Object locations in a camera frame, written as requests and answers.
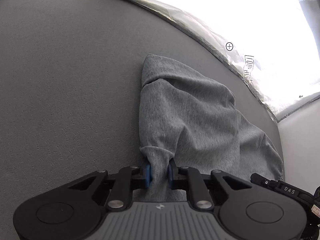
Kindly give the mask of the clear plastic storage bag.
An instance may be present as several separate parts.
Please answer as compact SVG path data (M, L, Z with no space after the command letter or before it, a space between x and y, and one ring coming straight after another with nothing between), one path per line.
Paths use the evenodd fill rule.
M281 121L319 99L319 0L129 0L207 48Z

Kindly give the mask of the grey sweatpants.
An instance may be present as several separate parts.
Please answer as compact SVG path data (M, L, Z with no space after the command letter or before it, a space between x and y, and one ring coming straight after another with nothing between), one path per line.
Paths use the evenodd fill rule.
M184 201L171 190L169 161L210 174L221 170L243 180L253 173L283 178L274 144L235 107L223 84L174 59L150 54L143 63L139 106L140 151L148 159L152 183L135 198L146 202Z

